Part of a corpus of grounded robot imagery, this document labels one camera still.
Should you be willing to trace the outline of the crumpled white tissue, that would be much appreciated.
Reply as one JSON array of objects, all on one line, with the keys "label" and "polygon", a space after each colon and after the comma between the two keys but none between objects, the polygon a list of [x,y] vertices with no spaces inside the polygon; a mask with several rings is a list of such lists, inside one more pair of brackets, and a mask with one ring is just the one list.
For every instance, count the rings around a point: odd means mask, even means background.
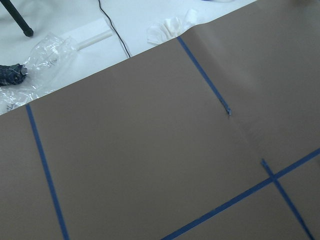
[{"label": "crumpled white tissue", "polygon": [[198,12],[191,8],[184,17],[165,18],[146,30],[147,42],[156,46],[179,37],[197,24],[198,16]]}]

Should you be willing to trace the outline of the white tube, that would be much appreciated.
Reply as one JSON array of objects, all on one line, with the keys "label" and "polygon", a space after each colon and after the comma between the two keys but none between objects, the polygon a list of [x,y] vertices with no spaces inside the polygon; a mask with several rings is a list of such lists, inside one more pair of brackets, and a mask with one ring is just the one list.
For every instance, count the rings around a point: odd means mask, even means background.
[{"label": "white tube", "polygon": [[104,32],[102,32],[100,34],[97,34],[97,35],[95,35],[95,36],[93,36],[91,38],[88,38],[88,39],[78,43],[77,47],[76,47],[76,50],[80,51],[82,49],[85,49],[85,48],[87,48],[89,46],[92,46],[92,45],[94,45],[94,44],[96,44],[96,43],[98,43],[100,41],[103,41],[103,40],[111,37],[112,35],[113,34],[112,34],[112,32],[110,30],[104,31]]}]

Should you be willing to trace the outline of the clear plastic bag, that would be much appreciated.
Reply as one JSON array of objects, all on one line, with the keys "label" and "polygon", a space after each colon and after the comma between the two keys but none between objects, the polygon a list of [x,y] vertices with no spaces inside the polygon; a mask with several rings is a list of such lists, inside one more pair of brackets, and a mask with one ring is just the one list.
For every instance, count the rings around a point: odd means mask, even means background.
[{"label": "clear plastic bag", "polygon": [[75,53],[73,38],[48,34],[34,46],[26,61],[19,63],[27,68],[23,83],[0,86],[0,113],[10,112],[52,92],[56,75],[67,68]]}]

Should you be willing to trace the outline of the dark blue folded umbrella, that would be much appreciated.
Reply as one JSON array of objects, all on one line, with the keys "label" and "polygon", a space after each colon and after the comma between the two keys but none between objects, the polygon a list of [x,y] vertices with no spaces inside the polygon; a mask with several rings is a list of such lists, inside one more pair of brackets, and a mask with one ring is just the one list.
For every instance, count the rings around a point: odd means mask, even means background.
[{"label": "dark blue folded umbrella", "polygon": [[28,70],[24,65],[14,64],[0,66],[0,86],[20,85],[27,77]]}]

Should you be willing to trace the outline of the black tripod leg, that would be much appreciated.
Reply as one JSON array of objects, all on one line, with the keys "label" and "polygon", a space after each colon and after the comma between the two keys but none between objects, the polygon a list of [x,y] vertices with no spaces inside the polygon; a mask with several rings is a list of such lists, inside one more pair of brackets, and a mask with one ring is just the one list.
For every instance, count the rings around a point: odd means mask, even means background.
[{"label": "black tripod leg", "polygon": [[26,37],[31,38],[34,35],[34,31],[32,30],[31,27],[29,27],[27,22],[24,20],[22,15],[12,4],[12,2],[10,0],[0,0],[0,2],[8,11],[8,13],[11,15],[11,17],[14,19],[14,21],[17,23],[17,25],[21,28],[23,34]]}]

